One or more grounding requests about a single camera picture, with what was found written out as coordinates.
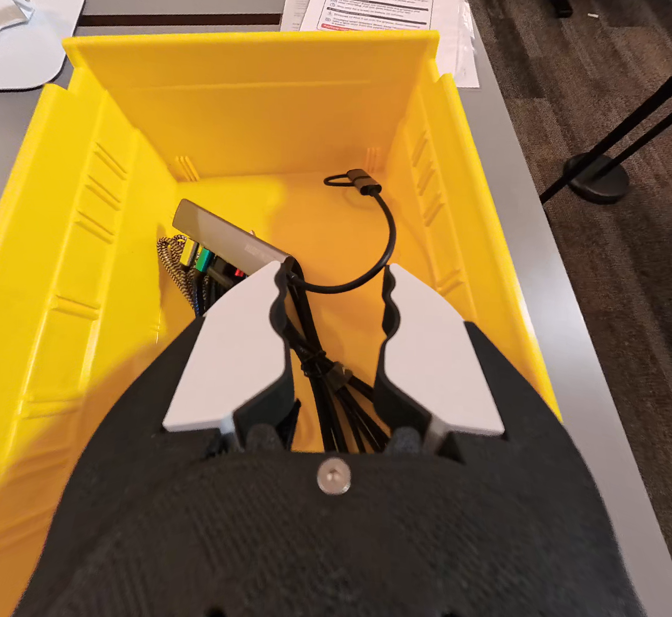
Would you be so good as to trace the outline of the white monitor stand base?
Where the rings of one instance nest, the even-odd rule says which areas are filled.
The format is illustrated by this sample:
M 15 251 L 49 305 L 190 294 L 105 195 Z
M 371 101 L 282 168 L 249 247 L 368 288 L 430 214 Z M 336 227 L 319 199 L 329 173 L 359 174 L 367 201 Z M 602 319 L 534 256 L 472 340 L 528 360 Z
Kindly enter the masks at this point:
M 1 91 L 30 91 L 63 68 L 85 0 L 1 0 Z

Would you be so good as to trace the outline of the black stanchion base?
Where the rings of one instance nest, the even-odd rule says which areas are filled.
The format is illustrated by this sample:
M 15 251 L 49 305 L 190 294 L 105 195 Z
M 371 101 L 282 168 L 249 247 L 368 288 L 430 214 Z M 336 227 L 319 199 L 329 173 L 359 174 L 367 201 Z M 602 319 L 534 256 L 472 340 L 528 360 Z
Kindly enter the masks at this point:
M 614 157 L 609 156 L 608 151 L 670 100 L 671 78 L 668 78 L 590 151 L 569 158 L 561 175 L 540 194 L 541 204 L 545 205 L 566 188 L 585 202 L 596 205 L 613 205 L 621 201 L 630 188 L 624 163 L 671 127 L 671 113 Z

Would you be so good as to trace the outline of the grey usb hub with cable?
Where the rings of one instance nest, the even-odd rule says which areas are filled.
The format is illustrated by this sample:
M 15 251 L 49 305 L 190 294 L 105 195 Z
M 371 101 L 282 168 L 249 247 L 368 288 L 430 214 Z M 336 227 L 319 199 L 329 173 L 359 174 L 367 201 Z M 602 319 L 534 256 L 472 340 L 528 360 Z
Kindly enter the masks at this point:
M 293 258 L 290 254 L 187 199 L 182 199 L 177 206 L 173 227 L 216 257 L 241 269 L 246 275 L 256 273 L 270 262 L 278 262 L 287 266 L 290 283 L 298 289 L 320 295 L 348 293 L 370 282 L 389 263 L 397 243 L 397 225 L 389 206 L 382 198 L 382 185 L 365 170 L 356 168 L 344 174 L 327 176 L 323 183 L 329 187 L 354 188 L 361 195 L 374 199 L 388 226 L 389 238 L 380 259 L 363 275 L 347 283 L 315 285 L 307 282 L 302 273 L 293 270 Z

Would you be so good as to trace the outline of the clear plastic sleeve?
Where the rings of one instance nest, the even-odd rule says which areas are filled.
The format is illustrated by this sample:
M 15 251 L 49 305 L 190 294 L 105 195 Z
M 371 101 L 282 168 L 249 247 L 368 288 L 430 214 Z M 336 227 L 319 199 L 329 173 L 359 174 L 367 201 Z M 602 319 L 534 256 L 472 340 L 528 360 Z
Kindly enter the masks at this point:
M 439 73 L 452 75 L 459 88 L 478 88 L 475 26 L 468 0 L 433 0 L 430 27 L 440 34 Z

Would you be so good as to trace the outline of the yellow plastic bin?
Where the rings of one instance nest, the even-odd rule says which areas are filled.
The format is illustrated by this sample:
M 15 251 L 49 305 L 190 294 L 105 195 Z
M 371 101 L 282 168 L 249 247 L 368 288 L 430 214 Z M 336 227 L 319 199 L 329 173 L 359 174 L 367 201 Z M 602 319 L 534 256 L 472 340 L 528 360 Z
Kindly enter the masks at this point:
M 65 42 L 1 199 L 1 615 L 34 572 L 105 414 L 194 318 L 161 268 L 182 199 L 293 255 L 311 283 L 380 256 L 473 321 L 559 415 L 462 101 L 430 31 Z

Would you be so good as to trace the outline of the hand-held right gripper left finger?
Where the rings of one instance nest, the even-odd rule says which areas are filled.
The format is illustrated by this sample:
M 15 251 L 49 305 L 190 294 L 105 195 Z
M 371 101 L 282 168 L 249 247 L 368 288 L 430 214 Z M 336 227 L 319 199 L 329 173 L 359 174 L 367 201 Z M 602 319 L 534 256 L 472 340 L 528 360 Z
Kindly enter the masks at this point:
M 257 425 L 275 428 L 295 388 L 284 336 L 286 271 L 273 261 L 207 311 L 163 419 L 168 432 L 217 429 L 244 448 Z

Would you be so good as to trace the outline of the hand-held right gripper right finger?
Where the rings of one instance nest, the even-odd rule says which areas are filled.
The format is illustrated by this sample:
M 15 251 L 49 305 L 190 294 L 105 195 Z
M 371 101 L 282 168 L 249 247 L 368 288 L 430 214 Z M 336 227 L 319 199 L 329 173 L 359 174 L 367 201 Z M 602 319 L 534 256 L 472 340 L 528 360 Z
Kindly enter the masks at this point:
M 413 428 L 429 451 L 438 451 L 452 433 L 503 436 L 505 427 L 458 311 L 396 263 L 384 270 L 382 299 L 377 416 L 391 431 Z

